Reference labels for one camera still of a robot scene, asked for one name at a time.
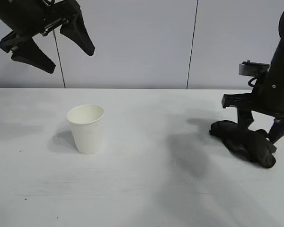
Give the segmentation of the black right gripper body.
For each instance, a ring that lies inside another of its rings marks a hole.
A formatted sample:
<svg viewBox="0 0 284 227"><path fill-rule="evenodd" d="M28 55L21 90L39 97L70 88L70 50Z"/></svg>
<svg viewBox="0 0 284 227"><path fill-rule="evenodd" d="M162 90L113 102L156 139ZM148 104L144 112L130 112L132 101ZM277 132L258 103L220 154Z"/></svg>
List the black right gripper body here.
<svg viewBox="0 0 284 227"><path fill-rule="evenodd" d="M280 41L265 76L250 93L223 95L222 107L238 107L258 113L284 115L284 41Z"/></svg>

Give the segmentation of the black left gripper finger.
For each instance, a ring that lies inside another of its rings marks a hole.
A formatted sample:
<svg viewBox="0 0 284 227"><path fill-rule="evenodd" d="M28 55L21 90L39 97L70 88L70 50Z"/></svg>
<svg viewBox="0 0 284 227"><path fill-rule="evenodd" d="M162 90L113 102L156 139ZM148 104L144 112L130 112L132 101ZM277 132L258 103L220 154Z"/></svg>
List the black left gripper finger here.
<svg viewBox="0 0 284 227"><path fill-rule="evenodd" d="M55 63L42 52L32 38L23 42L14 50L11 59L34 66L50 74L53 74L56 67Z"/></svg>
<svg viewBox="0 0 284 227"><path fill-rule="evenodd" d="M88 56L94 55L95 46L87 33L81 11L73 14L72 18L68 19L68 23L62 25L60 28L60 33L71 39Z"/></svg>

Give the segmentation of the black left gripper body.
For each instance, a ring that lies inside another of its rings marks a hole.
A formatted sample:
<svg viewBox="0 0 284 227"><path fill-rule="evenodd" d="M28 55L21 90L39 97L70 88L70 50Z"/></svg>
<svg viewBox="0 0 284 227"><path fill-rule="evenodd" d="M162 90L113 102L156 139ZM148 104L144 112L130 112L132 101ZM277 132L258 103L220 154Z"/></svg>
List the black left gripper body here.
<svg viewBox="0 0 284 227"><path fill-rule="evenodd" d="M36 34L46 36L80 14L75 0L0 0L0 20L12 30L0 41L0 48L9 53L19 43Z"/></svg>

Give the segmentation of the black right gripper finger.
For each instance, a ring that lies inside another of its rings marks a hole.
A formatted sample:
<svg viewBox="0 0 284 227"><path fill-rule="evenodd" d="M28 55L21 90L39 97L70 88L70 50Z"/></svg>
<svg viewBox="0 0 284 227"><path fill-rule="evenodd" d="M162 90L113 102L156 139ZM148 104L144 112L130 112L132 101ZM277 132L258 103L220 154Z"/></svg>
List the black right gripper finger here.
<svg viewBox="0 0 284 227"><path fill-rule="evenodd" d="M284 136L284 118L275 118L274 123L268 133L268 138L272 143L276 143Z"/></svg>
<svg viewBox="0 0 284 227"><path fill-rule="evenodd" d="M252 112L250 110L237 110L238 128L247 131L249 126L254 122Z"/></svg>

